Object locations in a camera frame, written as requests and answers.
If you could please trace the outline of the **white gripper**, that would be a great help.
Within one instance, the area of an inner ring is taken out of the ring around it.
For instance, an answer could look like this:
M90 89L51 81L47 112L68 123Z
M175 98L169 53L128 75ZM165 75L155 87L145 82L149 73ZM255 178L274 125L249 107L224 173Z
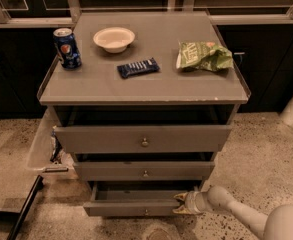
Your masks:
M191 191L179 193L174 196L178 201L184 202L184 206L180 206L173 210L178 215L194 215L206 211L206 203L204 195L201 192Z

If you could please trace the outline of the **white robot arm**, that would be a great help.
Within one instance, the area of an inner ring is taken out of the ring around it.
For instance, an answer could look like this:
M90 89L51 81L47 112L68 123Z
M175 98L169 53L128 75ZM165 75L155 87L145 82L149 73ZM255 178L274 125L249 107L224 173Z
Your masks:
M229 214L259 240L293 240L293 205L278 206L266 215L237 201L220 186L212 186L205 192L179 193L174 198L181 202L181 205L173 210L175 214Z

